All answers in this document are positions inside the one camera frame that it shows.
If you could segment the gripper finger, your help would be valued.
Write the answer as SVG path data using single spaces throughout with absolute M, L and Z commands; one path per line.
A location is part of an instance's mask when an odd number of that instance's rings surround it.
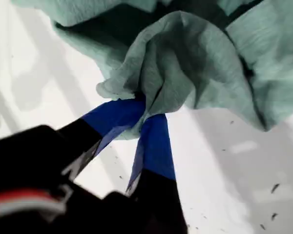
M 80 154 L 63 169 L 62 175 L 74 180 L 111 141 L 136 125 L 145 108 L 144 98 L 109 101 L 59 129 Z
M 148 118 L 141 128 L 132 173 L 126 190 L 142 208 L 146 234 L 186 234 L 172 158 L 167 118 Z

